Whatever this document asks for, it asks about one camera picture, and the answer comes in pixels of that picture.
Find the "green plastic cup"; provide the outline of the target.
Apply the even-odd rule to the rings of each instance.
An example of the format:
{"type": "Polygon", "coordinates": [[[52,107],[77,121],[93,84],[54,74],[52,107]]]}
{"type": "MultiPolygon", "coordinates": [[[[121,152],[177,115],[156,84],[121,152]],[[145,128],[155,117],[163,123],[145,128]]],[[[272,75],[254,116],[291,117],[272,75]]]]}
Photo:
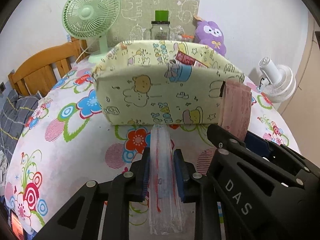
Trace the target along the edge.
{"type": "Polygon", "coordinates": [[[156,22],[168,22],[169,11],[168,10],[156,10],[155,11],[155,21],[156,22]]]}

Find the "cartoon fabric storage box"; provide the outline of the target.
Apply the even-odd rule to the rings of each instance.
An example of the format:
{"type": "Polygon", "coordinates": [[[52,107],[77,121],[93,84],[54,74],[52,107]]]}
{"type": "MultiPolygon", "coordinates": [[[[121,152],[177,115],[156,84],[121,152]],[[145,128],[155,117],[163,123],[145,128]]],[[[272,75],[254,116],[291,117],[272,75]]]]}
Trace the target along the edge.
{"type": "Polygon", "coordinates": [[[92,69],[94,87],[113,125],[215,124],[226,80],[242,83],[244,73],[212,48],[168,40],[124,41],[92,69]],[[178,51],[207,68],[175,59],[178,51]]]}

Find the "wall power socket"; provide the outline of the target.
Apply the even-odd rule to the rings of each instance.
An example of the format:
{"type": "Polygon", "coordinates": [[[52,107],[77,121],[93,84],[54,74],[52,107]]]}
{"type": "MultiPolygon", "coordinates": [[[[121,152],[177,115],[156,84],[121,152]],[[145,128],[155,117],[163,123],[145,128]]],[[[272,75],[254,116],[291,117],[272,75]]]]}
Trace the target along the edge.
{"type": "Polygon", "coordinates": [[[4,84],[4,82],[2,82],[0,84],[0,94],[2,94],[5,91],[5,89],[6,89],[5,84],[4,84]]]}

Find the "clear plastic sleeve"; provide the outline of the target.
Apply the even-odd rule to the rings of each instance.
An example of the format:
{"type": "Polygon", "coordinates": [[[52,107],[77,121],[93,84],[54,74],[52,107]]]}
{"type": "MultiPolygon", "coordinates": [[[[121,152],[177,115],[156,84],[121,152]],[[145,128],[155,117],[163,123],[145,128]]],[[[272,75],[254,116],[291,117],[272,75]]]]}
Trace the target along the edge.
{"type": "Polygon", "coordinates": [[[178,195],[170,134],[167,126],[154,125],[150,138],[150,233],[180,233],[185,220],[185,209],[178,195]]]}

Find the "wooden bed headboard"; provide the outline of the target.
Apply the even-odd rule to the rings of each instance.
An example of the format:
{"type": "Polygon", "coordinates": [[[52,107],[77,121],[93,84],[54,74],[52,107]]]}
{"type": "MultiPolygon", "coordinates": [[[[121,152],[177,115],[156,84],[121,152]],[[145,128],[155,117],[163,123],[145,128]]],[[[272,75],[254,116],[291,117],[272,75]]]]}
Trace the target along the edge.
{"type": "Polygon", "coordinates": [[[36,53],[8,75],[11,87],[22,96],[34,95],[37,92],[42,96],[47,95],[57,84],[53,67],[57,67],[60,77],[64,77],[71,70],[69,59],[84,59],[87,56],[87,53],[83,52],[86,48],[85,40],[71,38],[71,42],[36,53]]]}

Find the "floral tablecloth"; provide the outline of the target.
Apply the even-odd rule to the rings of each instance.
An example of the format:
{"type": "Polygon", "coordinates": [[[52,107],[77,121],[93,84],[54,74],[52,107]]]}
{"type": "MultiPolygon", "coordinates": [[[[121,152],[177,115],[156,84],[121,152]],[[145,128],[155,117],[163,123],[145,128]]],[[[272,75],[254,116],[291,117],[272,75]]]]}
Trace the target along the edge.
{"type": "MultiPolygon", "coordinates": [[[[76,64],[38,101],[17,142],[1,201],[9,218],[13,217],[7,223],[18,238],[33,239],[87,181],[112,180],[128,171],[150,146],[152,126],[108,123],[98,106],[91,67],[86,59],[76,64]]],[[[248,77],[245,85],[252,90],[249,131],[300,153],[289,127],[265,94],[248,77]]],[[[172,150],[180,148],[184,159],[201,174],[206,174],[215,151],[207,139],[207,127],[169,126],[172,150]]],[[[142,203],[129,205],[130,239],[194,239],[194,204],[185,205],[182,233],[151,235],[148,196],[142,203]]]]}

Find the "green desk fan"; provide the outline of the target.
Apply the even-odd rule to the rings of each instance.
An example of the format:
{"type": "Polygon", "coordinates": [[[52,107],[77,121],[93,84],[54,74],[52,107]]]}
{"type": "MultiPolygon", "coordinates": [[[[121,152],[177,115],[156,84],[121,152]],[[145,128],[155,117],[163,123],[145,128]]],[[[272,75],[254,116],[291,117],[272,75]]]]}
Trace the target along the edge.
{"type": "Polygon", "coordinates": [[[98,63],[107,54],[107,32],[116,22],[121,9],[121,0],[68,0],[62,10],[62,24],[74,38],[96,38],[98,51],[88,58],[98,63]]]}

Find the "pink paper packet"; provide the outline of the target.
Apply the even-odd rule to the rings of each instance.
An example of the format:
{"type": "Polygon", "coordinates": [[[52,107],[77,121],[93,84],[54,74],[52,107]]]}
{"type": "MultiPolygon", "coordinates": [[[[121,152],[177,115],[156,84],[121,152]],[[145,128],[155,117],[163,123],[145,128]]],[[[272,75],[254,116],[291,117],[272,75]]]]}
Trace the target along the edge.
{"type": "Polygon", "coordinates": [[[227,80],[222,87],[222,101],[218,125],[244,141],[251,118],[251,89],[234,80],[227,80]]]}

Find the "glass mason jar mug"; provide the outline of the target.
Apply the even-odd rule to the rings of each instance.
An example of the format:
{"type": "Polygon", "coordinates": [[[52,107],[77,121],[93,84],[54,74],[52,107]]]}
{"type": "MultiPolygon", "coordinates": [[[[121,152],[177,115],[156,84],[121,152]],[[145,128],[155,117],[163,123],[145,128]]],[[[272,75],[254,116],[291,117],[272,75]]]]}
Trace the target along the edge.
{"type": "Polygon", "coordinates": [[[143,37],[144,40],[170,40],[170,21],[152,21],[143,37]]]}

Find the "cotton swab jar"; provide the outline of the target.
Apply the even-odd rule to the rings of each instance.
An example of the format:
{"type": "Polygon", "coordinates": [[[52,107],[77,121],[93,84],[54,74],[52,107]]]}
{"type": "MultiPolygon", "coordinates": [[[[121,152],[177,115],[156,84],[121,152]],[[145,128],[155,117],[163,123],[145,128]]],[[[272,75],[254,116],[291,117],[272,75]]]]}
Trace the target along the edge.
{"type": "Polygon", "coordinates": [[[182,41],[182,42],[193,42],[194,36],[192,36],[192,35],[185,35],[185,34],[178,34],[178,35],[177,35],[177,39],[178,39],[179,41],[182,41]]]}

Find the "cartoon animal carton box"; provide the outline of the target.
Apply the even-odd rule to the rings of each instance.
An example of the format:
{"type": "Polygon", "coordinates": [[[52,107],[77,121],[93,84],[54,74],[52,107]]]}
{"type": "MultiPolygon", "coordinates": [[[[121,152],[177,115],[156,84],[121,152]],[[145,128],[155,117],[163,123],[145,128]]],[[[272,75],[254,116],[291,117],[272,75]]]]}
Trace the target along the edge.
{"type": "Polygon", "coordinates": [[[197,61],[195,58],[185,54],[184,52],[182,52],[180,50],[177,52],[175,59],[185,65],[199,67],[199,68],[207,68],[206,65],[204,65],[200,61],[197,61]]]}

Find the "beige door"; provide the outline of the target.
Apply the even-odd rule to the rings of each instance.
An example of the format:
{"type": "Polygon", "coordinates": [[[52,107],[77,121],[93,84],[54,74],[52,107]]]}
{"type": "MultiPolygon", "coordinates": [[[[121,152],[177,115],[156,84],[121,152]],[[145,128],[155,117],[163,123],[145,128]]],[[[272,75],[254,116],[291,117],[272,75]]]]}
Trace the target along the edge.
{"type": "Polygon", "coordinates": [[[279,112],[291,130],[298,148],[319,166],[319,26],[308,14],[308,34],[296,74],[293,96],[281,104],[279,112]]]}

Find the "blue plaid pillow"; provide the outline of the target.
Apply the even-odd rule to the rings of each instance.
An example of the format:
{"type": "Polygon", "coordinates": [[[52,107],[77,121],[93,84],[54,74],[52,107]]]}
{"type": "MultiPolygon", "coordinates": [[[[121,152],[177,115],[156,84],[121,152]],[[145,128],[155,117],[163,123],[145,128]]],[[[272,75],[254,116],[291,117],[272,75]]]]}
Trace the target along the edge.
{"type": "Polygon", "coordinates": [[[15,89],[8,94],[1,109],[1,151],[8,162],[11,162],[27,120],[37,108],[41,98],[39,92],[35,95],[22,96],[15,89]]]}

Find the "purple bunny plush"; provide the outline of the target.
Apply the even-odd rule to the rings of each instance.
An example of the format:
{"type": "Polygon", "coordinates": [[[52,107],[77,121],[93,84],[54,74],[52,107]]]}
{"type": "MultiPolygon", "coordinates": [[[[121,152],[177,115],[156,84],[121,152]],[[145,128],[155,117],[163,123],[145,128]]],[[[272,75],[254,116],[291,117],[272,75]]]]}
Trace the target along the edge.
{"type": "Polygon", "coordinates": [[[194,42],[207,45],[222,56],[226,54],[223,32],[214,21],[197,22],[194,42]]]}

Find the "white standing fan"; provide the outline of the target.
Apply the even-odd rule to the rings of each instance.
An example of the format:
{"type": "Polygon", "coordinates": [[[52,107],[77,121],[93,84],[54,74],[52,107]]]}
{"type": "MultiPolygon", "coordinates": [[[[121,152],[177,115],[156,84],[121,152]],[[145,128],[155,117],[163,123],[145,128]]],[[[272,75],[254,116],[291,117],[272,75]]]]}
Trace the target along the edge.
{"type": "Polygon", "coordinates": [[[289,99],[296,90],[296,78],[290,67],[274,64],[269,57],[259,61],[262,72],[258,91],[264,93],[272,103],[282,103],[289,99]]]}

